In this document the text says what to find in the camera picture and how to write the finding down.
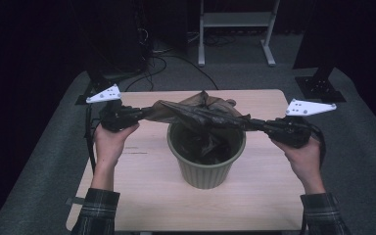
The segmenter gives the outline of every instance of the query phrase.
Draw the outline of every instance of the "white bracket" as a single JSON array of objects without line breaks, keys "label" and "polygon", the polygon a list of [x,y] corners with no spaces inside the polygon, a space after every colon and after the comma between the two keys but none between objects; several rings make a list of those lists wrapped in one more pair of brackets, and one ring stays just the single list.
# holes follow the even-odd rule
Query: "white bracket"
[{"label": "white bracket", "polygon": [[311,116],[328,111],[336,110],[335,104],[321,104],[307,101],[299,101],[293,99],[288,109],[286,110],[286,116]]},{"label": "white bracket", "polygon": [[87,104],[97,103],[97,102],[104,102],[104,101],[111,101],[111,100],[118,100],[121,99],[120,91],[118,90],[118,86],[115,84],[112,87],[96,94],[92,97],[88,97],[86,99]]}]

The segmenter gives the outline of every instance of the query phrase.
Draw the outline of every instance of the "hand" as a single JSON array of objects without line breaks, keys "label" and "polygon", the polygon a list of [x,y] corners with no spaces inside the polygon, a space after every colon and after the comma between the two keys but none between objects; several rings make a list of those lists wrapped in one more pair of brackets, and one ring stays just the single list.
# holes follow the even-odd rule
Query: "hand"
[{"label": "hand", "polygon": [[90,187],[113,191],[115,166],[123,152],[124,141],[138,127],[139,123],[113,133],[102,125],[97,126],[94,133],[97,163]]},{"label": "hand", "polygon": [[320,150],[319,142],[310,137],[306,145],[296,149],[275,140],[271,140],[277,147],[285,152],[293,172],[301,180],[307,194],[325,193],[320,175]]}]

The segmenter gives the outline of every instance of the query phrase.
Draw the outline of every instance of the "wooden table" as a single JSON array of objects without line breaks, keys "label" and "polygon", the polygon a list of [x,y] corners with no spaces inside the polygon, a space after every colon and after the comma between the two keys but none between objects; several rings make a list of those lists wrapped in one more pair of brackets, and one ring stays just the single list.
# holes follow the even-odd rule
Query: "wooden table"
[{"label": "wooden table", "polygon": [[[200,91],[122,93],[126,106],[148,107],[157,100],[179,102]],[[234,99],[252,118],[282,118],[288,103],[279,90],[208,91]],[[166,143],[167,124],[142,120],[118,160],[115,191],[120,192],[119,231],[299,230],[304,188],[284,153],[262,132],[247,132],[246,148],[218,187],[201,190],[182,178]],[[90,163],[76,197],[84,198],[92,178]],[[67,229],[81,205],[72,205]]]}]

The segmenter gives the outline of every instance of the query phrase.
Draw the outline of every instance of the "shirt cuff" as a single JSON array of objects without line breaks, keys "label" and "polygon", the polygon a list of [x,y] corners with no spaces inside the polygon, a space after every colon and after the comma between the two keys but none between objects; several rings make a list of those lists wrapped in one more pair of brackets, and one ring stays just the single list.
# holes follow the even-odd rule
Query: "shirt cuff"
[{"label": "shirt cuff", "polygon": [[80,215],[115,218],[120,193],[89,188]]},{"label": "shirt cuff", "polygon": [[331,224],[341,220],[337,199],[330,193],[301,195],[308,224]]}]

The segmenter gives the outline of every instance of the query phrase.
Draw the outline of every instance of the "sleeve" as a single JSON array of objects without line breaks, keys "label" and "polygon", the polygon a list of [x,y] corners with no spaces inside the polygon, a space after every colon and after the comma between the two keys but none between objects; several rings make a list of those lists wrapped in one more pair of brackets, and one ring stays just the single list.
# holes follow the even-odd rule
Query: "sleeve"
[{"label": "sleeve", "polygon": [[301,195],[310,235],[349,235],[341,218],[338,201],[332,194]]},{"label": "sleeve", "polygon": [[120,194],[89,188],[71,234],[113,235]]}]

